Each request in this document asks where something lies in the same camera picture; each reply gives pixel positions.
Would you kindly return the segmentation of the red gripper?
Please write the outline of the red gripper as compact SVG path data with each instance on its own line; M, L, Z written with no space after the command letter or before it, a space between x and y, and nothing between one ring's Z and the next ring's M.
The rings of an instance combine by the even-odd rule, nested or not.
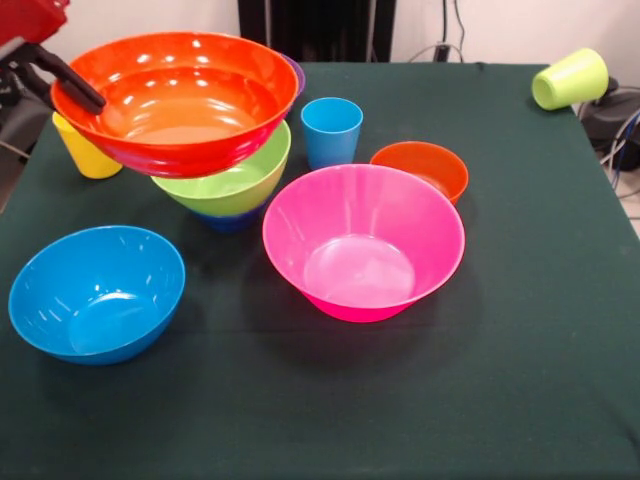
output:
M106 106L106 100L60 57L39 45L67 22L67 7L67 0L1 0L1 46L15 39L38 43L31 44L35 64L52 73L76 104L93 115L99 115ZM39 76L30 63L12 61L9 71L24 89L54 109L51 85Z

